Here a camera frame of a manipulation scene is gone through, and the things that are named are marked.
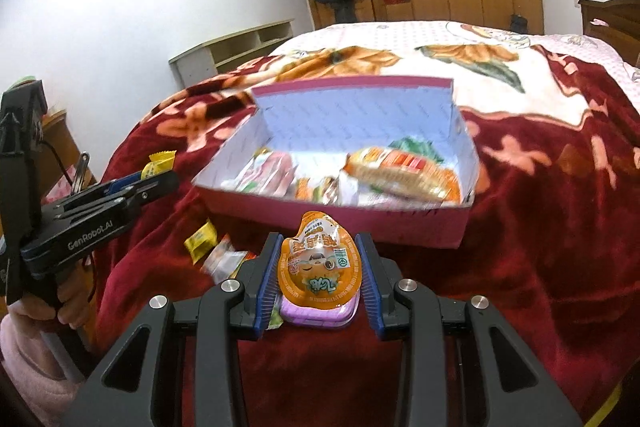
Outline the left hand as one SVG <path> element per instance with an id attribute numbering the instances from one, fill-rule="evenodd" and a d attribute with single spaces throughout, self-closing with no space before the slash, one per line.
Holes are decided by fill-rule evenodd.
<path id="1" fill-rule="evenodd" d="M 34 337 L 39 329 L 50 321 L 81 329 L 94 317 L 90 303 L 92 276 L 81 265 L 77 265 L 66 280 L 58 285 L 58 307 L 51 307 L 41 298 L 26 294 L 8 306 L 10 317 L 18 329 L 29 337 Z"/>

